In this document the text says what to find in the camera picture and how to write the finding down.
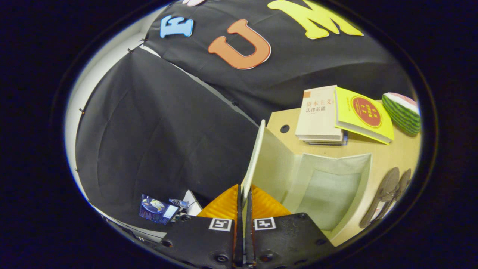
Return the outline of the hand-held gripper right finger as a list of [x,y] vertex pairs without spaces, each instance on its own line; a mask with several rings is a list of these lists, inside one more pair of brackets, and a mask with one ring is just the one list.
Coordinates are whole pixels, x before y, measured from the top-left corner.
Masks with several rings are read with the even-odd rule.
[[290,213],[252,185],[246,201],[245,266],[297,269],[320,262],[335,250],[307,213]]

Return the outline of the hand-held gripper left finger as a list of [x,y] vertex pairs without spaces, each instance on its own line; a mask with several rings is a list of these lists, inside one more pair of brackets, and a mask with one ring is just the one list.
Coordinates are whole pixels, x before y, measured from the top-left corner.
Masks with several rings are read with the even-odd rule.
[[239,267],[240,186],[224,191],[198,215],[181,216],[155,250],[195,268]]

